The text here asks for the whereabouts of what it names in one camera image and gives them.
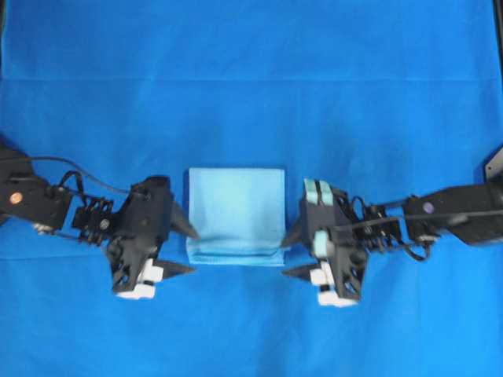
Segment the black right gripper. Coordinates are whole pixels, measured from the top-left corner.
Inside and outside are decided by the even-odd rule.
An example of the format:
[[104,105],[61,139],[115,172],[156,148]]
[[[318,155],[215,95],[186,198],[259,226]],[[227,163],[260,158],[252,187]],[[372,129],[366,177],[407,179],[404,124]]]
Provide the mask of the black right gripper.
[[355,238],[348,196],[326,181],[306,178],[300,216],[281,248],[303,242],[315,264],[283,270],[284,276],[311,283],[321,306],[354,306],[361,299],[368,255]]

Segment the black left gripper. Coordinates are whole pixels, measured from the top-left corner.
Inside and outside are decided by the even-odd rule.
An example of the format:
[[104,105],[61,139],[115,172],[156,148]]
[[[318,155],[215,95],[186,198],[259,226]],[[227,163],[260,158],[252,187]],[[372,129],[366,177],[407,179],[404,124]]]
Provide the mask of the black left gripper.
[[151,176],[131,186],[105,255],[112,271],[112,292],[125,299],[153,298],[155,284],[194,268],[157,259],[171,229],[198,240],[198,232],[182,207],[173,201],[170,178]]

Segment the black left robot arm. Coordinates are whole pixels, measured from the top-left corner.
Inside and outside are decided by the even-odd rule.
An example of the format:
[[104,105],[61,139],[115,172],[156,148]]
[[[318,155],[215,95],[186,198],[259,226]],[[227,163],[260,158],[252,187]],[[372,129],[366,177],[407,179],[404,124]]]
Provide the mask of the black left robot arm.
[[103,247],[112,275],[112,291],[125,299],[151,299],[156,284],[191,273],[193,268],[159,258],[171,232],[190,239],[199,235],[175,201],[169,177],[150,176],[133,184],[118,210],[83,187],[86,171],[74,165],[57,184],[37,175],[35,158],[1,144],[1,221],[19,218],[43,235],[59,236],[72,200],[78,207],[72,228],[75,241]]

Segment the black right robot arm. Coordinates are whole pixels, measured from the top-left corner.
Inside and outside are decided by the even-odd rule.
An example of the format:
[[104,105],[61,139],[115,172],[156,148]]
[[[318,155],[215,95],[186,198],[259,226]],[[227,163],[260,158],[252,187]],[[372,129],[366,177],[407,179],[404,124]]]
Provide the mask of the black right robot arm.
[[283,274],[317,287],[322,306],[352,306],[361,299],[371,253],[398,250],[425,262],[444,232],[471,246],[500,242],[501,181],[367,204],[325,181],[306,179],[299,217],[281,245],[301,243],[315,261]]

